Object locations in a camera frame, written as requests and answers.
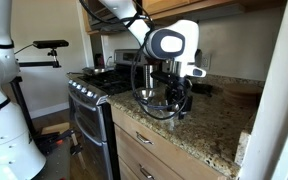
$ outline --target oven door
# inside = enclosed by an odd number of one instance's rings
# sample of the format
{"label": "oven door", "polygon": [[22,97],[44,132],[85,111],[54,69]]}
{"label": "oven door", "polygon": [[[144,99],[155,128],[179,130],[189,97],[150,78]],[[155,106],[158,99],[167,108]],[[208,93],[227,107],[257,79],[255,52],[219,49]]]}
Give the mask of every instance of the oven door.
{"label": "oven door", "polygon": [[91,169],[91,174],[94,179],[98,180],[113,180],[111,161],[107,142],[98,141],[89,134],[90,129],[87,128],[85,121],[75,114],[76,124],[81,129],[83,135],[83,154],[86,154],[85,163],[88,169]]}
{"label": "oven door", "polygon": [[69,90],[69,95],[73,100],[75,114],[80,117],[80,121],[83,121],[84,129],[92,139],[101,142],[107,141],[103,111],[101,106],[96,106],[82,95],[76,94],[73,90]]}

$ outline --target granite countertop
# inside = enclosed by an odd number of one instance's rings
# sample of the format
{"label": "granite countertop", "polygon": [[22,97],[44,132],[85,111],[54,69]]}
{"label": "granite countertop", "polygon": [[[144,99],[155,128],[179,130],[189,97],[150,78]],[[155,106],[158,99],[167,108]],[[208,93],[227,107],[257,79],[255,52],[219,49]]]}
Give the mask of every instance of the granite countertop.
{"label": "granite countertop", "polygon": [[232,179],[240,167],[234,162],[239,137],[256,109],[227,103],[221,91],[212,97],[193,93],[192,110],[184,119],[158,121],[146,115],[132,92],[110,96],[108,102],[169,142]]}

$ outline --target stainless steel oven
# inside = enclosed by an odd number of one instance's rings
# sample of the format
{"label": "stainless steel oven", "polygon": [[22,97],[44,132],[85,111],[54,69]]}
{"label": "stainless steel oven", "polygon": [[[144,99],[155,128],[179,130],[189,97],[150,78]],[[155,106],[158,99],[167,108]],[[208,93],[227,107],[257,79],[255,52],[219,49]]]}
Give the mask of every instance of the stainless steel oven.
{"label": "stainless steel oven", "polygon": [[[100,74],[84,74],[69,80],[69,97],[77,126],[82,131],[84,144],[91,152],[92,170],[99,179],[118,180],[119,166],[116,150],[114,123],[108,96],[131,90],[130,61],[137,50],[117,50],[114,70]],[[135,86],[143,86],[143,64],[139,62]]]}
{"label": "stainless steel oven", "polygon": [[96,105],[72,89],[69,90],[69,95],[74,104],[76,124],[83,134],[83,148],[91,156],[86,162],[92,164],[92,171],[99,179],[119,179],[115,136],[111,136],[114,132],[107,133],[114,129],[112,125],[104,122],[103,108],[109,107]]}

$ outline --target backsplash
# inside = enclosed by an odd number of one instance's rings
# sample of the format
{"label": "backsplash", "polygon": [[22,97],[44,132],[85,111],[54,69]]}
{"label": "backsplash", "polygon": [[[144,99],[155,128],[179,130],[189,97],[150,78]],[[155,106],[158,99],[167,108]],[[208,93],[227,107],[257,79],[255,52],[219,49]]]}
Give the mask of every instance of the backsplash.
{"label": "backsplash", "polygon": [[265,85],[265,81],[234,78],[234,77],[219,76],[219,75],[212,75],[212,74],[207,74],[203,78],[191,78],[191,82],[209,84],[209,85],[214,86],[214,88],[219,88],[219,89],[222,89],[224,84],[230,84],[230,83],[254,84],[262,88]]}

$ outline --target drawer handle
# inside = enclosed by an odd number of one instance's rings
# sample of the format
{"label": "drawer handle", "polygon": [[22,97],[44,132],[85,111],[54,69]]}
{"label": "drawer handle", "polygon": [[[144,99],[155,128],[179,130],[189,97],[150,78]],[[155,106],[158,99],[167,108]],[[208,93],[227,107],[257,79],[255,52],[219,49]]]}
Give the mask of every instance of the drawer handle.
{"label": "drawer handle", "polygon": [[149,172],[147,172],[146,169],[144,169],[144,167],[143,167],[141,164],[139,164],[139,165],[140,165],[140,171],[141,171],[141,173],[142,173],[147,179],[154,179],[154,177],[153,177]]}
{"label": "drawer handle", "polygon": [[137,139],[139,139],[140,141],[142,141],[144,144],[154,144],[152,141],[146,139],[145,137],[143,137],[139,132],[136,132],[136,137]]}

